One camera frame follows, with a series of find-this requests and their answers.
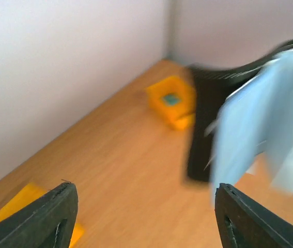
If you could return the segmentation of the card holder with clear sleeves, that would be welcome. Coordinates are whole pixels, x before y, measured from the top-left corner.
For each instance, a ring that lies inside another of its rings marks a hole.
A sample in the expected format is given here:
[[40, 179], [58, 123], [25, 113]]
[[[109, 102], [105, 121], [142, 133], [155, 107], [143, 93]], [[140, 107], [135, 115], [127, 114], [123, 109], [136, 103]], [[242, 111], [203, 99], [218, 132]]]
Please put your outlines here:
[[272, 186], [293, 194], [293, 39], [240, 67], [188, 69], [196, 110], [187, 177], [236, 184], [264, 153]]

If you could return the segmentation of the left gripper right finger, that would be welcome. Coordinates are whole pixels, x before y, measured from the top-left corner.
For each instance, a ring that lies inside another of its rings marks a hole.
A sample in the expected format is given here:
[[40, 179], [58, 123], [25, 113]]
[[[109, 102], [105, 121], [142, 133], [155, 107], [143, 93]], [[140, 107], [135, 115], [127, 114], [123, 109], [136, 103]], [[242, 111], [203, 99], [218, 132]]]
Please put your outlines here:
[[231, 184], [217, 188], [215, 216], [222, 247], [293, 248], [293, 225]]

